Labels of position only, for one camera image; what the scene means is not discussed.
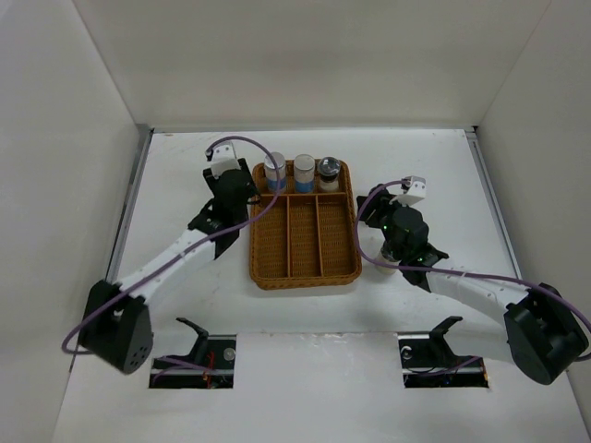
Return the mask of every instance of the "brown tray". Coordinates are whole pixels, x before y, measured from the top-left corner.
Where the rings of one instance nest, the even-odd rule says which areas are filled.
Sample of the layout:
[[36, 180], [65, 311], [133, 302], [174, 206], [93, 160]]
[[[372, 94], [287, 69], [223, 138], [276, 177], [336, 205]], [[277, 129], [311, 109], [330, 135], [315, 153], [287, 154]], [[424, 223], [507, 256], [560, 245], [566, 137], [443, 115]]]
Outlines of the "brown tray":
[[[351, 177], [341, 162], [339, 192], [321, 193], [316, 173], [314, 191], [294, 189], [294, 163], [286, 162], [287, 188], [275, 206], [250, 228], [250, 278], [261, 289], [308, 288], [348, 284], [361, 273], [355, 248], [355, 206]], [[256, 216], [271, 202], [262, 163], [252, 171], [261, 192]]]

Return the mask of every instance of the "white lid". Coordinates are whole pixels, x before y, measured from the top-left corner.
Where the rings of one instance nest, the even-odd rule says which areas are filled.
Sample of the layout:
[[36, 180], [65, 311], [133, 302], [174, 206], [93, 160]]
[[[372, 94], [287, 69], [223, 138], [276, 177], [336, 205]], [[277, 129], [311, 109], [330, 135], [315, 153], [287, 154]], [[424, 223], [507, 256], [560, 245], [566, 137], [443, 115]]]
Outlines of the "white lid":
[[[275, 162], [277, 163], [279, 169], [285, 166], [285, 157], [281, 152], [272, 152], [271, 155], [275, 159]], [[273, 166], [273, 162], [271, 161], [268, 155], [265, 156], [265, 166], [267, 166], [269, 169], [275, 169], [275, 166]]]
[[311, 155], [300, 154], [295, 157], [294, 167], [300, 171], [309, 171], [310, 169], [314, 169], [316, 167], [316, 161]]

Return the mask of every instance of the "white table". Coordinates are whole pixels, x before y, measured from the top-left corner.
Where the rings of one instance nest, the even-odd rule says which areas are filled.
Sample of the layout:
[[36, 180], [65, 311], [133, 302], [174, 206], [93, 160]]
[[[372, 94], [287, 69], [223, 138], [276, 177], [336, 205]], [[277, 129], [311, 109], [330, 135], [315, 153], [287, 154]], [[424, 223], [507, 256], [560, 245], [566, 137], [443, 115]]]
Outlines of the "white table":
[[[146, 162], [120, 274], [168, 246], [209, 199], [204, 150], [225, 134], [159, 134]], [[409, 174], [428, 180], [416, 207], [430, 241], [457, 263], [513, 273], [461, 130], [358, 129], [244, 134], [286, 158], [333, 155], [351, 169], [355, 195]], [[262, 161], [236, 142], [250, 167]], [[375, 255], [382, 239], [363, 228]], [[462, 328], [494, 323], [466, 306], [364, 264], [351, 285], [265, 292], [248, 277], [248, 233], [152, 313], [157, 334], [174, 318], [210, 333], [238, 333], [235, 388], [149, 390], [149, 368], [123, 377], [78, 358], [56, 428], [79, 441], [588, 441], [566, 376], [549, 387], [486, 361], [490, 389], [404, 389], [394, 331], [431, 329], [451, 315]], [[333, 333], [356, 333], [345, 336]]]

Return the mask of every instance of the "white wall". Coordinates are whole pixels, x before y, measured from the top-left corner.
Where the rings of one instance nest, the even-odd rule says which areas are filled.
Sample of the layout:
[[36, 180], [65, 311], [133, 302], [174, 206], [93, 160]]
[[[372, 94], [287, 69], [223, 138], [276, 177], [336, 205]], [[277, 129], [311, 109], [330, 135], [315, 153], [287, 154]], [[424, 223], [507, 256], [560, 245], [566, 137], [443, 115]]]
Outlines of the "white wall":
[[75, 0], [153, 126], [476, 125], [549, 0]]
[[2, 442], [51, 441], [137, 138], [71, 1], [0, 0]]
[[[591, 316], [591, 2], [555, 0], [478, 129], [525, 276]], [[591, 425], [591, 363], [571, 380]]]

